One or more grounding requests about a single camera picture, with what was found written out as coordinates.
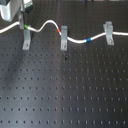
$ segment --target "white cable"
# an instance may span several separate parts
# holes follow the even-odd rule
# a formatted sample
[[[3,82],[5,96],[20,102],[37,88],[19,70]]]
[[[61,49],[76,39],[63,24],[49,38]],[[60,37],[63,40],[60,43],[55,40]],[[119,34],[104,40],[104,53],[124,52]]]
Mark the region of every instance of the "white cable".
[[[60,30],[59,30],[59,28],[58,28],[58,25],[57,25],[53,20],[47,20],[47,21],[42,25],[42,27],[41,27],[40,29],[38,29],[38,30],[37,30],[37,29],[34,29],[34,28],[30,27],[30,26],[28,26],[28,30],[31,30],[31,31],[34,31],[34,32],[40,32],[40,31],[45,27],[45,25],[48,24],[48,23],[54,24],[55,27],[57,28],[59,34],[61,35],[61,32],[60,32]],[[0,30],[0,33],[6,32],[7,30],[13,28],[13,27],[16,26],[16,25],[19,25],[19,22],[15,22],[15,23],[13,23],[12,25],[10,25],[10,26],[8,26],[8,27],[6,27],[6,28]],[[71,37],[67,37],[67,39],[68,39],[69,41],[73,42],[73,43],[83,44],[83,43],[86,43],[86,42],[95,40],[95,39],[97,39],[97,38],[99,38],[99,37],[102,37],[102,36],[105,36],[105,35],[106,35],[106,33],[104,32],[104,33],[98,34],[98,35],[96,35],[96,36],[94,36],[94,37],[91,37],[91,38],[88,38],[88,39],[84,39],[84,40],[75,40],[75,39],[73,39],[73,38],[71,38]],[[113,32],[113,35],[128,36],[128,33]]]
[[[6,27],[6,28],[0,30],[0,33],[4,33],[4,32],[6,32],[6,31],[8,31],[9,29],[15,27],[16,25],[19,25],[19,22],[15,22],[15,23],[11,24],[10,26],[8,26],[8,27]]]
[[[128,36],[128,33],[124,33],[124,32],[113,32],[113,35]]]
[[[31,31],[34,31],[34,32],[40,32],[40,31],[45,27],[45,25],[48,24],[48,23],[54,24],[54,25],[56,26],[56,28],[58,29],[58,25],[57,25],[53,20],[47,20],[47,21],[42,25],[42,27],[41,27],[40,29],[38,29],[38,30],[37,30],[37,29],[34,29],[34,28],[30,27],[30,26],[28,26],[28,29],[31,30]]]
[[[104,33],[101,33],[101,34],[98,34],[98,35],[96,35],[96,36],[94,36],[94,37],[89,38],[89,41],[95,40],[95,39],[97,39],[97,38],[99,38],[99,37],[102,37],[102,36],[104,36],[104,35],[106,35],[105,32],[104,32]],[[68,37],[68,40],[71,41],[71,42],[73,42],[73,43],[77,43],[77,44],[83,44],[83,43],[88,42],[88,39],[84,39],[84,40],[75,40],[75,39],[72,39],[72,38],[70,38],[70,37]]]

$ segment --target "metal clamp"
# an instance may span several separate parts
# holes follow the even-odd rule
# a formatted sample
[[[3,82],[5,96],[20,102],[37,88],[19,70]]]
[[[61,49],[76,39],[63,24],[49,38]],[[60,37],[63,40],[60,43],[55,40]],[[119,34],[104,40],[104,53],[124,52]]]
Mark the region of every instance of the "metal clamp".
[[[29,50],[31,43],[31,31],[24,30],[24,43],[23,43],[23,50]]]
[[[20,23],[20,29],[23,30],[23,34],[24,34],[23,50],[29,50],[31,43],[31,31],[24,28],[25,17],[24,17],[24,12],[22,12],[22,10],[23,9],[21,6],[21,10],[19,10],[17,14]]]
[[[112,34],[113,34],[112,22],[111,21],[105,22],[103,27],[104,27],[104,31],[106,32],[107,44],[108,45],[114,45],[114,40],[113,40],[113,37],[112,37]]]
[[[61,50],[67,51],[67,26],[61,27]]]

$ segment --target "table surface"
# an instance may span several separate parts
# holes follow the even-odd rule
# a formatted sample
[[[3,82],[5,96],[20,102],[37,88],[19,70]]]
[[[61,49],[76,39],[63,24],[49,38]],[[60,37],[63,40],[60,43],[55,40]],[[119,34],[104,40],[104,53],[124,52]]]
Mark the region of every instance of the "table surface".
[[[40,1],[26,24],[40,28],[46,20],[68,36],[85,39],[104,32],[128,32],[127,2]],[[0,29],[8,26],[0,19]],[[0,35],[1,128],[128,128],[128,37],[101,37],[88,44],[68,42],[52,24],[32,34],[23,51],[23,31],[14,27]]]

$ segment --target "blue tape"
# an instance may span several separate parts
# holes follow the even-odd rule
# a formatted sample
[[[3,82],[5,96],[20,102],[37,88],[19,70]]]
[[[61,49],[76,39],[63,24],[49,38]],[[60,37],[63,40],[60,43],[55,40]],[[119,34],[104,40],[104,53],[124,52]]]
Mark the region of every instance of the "blue tape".
[[[87,42],[90,42],[90,41],[91,41],[91,38],[86,39],[86,41],[87,41]]]

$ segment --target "screw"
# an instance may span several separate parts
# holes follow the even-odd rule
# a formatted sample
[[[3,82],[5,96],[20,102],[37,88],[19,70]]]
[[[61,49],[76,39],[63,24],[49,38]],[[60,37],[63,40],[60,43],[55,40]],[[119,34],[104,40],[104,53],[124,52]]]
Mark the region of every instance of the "screw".
[[[66,45],[63,45],[63,48],[66,48]]]
[[[27,48],[28,47],[28,44],[25,44],[25,47]]]
[[[110,41],[110,43],[112,43],[112,42],[113,42],[113,40],[112,40],[112,39],[110,39],[109,41]]]

